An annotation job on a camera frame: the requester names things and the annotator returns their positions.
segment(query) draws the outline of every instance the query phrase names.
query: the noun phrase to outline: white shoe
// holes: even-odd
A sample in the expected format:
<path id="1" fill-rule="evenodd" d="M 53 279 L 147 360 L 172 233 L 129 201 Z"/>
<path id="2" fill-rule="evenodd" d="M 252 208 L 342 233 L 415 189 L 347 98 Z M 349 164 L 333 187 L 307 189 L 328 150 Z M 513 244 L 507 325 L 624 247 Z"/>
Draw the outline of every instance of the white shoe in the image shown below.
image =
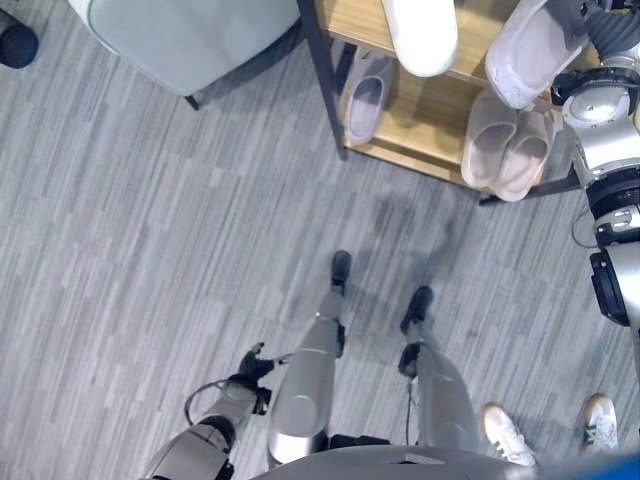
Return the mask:
<path id="1" fill-rule="evenodd" d="M 533 467 L 536 459 L 507 413 L 497 405 L 489 404 L 483 414 L 484 431 L 500 456 L 509 462 Z"/>
<path id="2" fill-rule="evenodd" d="M 489 48 L 487 78 L 505 104 L 524 108 L 588 43 L 579 2 L 521 0 Z"/>
<path id="3" fill-rule="evenodd" d="M 453 0 L 382 0 L 398 60 L 418 77 L 447 71 L 458 47 Z"/>
<path id="4" fill-rule="evenodd" d="M 584 453 L 595 453 L 618 448 L 618 429 L 613 402 L 601 394 L 589 399 L 584 409 Z"/>

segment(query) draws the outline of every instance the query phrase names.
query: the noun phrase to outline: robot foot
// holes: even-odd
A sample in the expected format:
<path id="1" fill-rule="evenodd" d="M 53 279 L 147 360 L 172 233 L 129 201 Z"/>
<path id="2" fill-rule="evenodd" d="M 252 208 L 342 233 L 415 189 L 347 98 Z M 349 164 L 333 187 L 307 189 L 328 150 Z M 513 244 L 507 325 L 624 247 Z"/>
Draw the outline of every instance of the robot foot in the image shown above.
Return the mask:
<path id="1" fill-rule="evenodd" d="M 433 291 L 429 287 L 420 287 L 411 297 L 407 313 L 405 313 L 400 330 L 405 335 L 409 331 L 409 325 L 412 323 L 424 322 L 427 316 L 427 310 L 433 302 Z"/>
<path id="2" fill-rule="evenodd" d="M 331 289 L 337 290 L 344 296 L 344 288 L 351 273 L 351 255 L 344 250 L 338 250 L 331 262 Z"/>

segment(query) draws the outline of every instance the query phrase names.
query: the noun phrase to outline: shelf leg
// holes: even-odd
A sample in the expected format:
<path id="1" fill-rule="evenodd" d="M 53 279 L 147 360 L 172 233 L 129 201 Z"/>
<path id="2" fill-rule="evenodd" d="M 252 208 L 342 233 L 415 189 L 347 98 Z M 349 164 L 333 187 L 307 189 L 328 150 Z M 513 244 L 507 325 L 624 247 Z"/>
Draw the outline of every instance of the shelf leg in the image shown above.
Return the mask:
<path id="1" fill-rule="evenodd" d="M 329 52 L 329 39 L 325 32 L 320 28 L 318 21 L 318 12 L 315 0 L 297 0 L 298 9 L 300 10 L 300 18 L 302 26 L 309 42 L 309 50 L 311 50 L 311 58 L 318 75 L 320 89 L 322 90 L 322 98 L 329 115 L 329 123 L 333 131 L 333 137 L 338 148 L 338 153 L 342 160 L 346 160 L 347 152 L 342 143 L 342 122 L 338 115 L 338 86 L 336 82 L 336 73 L 331 62 L 331 54 Z"/>
<path id="2" fill-rule="evenodd" d="M 538 198 L 538 197 L 546 197 L 547 195 L 555 195 L 557 193 L 570 192 L 572 190 L 578 190 L 580 188 L 580 181 L 578 180 L 578 175 L 571 165 L 571 169 L 565 178 L 560 180 L 554 180 L 551 182 L 542 183 L 540 185 L 536 185 L 535 187 L 529 190 L 527 196 L 523 198 L 523 200 L 527 200 L 529 198 Z M 486 207 L 487 205 L 495 205 L 496 203 L 506 203 L 495 195 L 491 195 L 490 197 L 483 198 L 480 200 L 480 206 Z"/>

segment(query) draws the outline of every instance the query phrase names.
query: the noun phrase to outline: gray slipper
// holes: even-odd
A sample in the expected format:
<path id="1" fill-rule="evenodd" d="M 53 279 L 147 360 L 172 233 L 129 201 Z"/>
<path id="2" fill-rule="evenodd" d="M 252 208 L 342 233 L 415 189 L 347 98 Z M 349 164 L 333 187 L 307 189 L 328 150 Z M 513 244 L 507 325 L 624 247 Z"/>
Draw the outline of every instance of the gray slipper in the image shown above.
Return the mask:
<path id="1" fill-rule="evenodd" d="M 354 87 L 347 107 L 345 133 L 352 145 L 361 145 L 375 134 L 393 81 L 394 62 L 367 52 L 356 60 L 353 68 Z"/>

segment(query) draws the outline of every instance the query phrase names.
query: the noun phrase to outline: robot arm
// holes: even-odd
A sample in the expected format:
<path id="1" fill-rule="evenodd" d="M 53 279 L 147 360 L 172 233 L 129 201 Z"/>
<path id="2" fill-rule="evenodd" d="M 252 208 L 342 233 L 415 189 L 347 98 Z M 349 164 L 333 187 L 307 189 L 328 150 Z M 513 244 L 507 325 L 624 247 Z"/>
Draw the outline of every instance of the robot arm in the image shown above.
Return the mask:
<path id="1" fill-rule="evenodd" d="M 273 370 L 278 360 L 258 359 L 262 346 L 256 345 L 244 356 L 237 374 L 209 385 L 220 388 L 220 398 L 201 420 L 158 450 L 145 469 L 144 480 L 231 479 L 234 468 L 229 454 L 251 415 L 263 415 L 271 398 L 271 391 L 259 387 L 258 380 Z M 185 413 L 191 423 L 189 404 Z"/>
<path id="2" fill-rule="evenodd" d="M 640 382 L 640 133 L 630 117 L 640 97 L 638 3 L 614 2 L 633 7 L 622 14 L 594 0 L 584 4 L 602 67 L 559 75 L 552 93 L 574 134 L 574 168 L 595 219 L 600 252 L 590 260 L 598 304 L 607 318 L 630 327 Z"/>

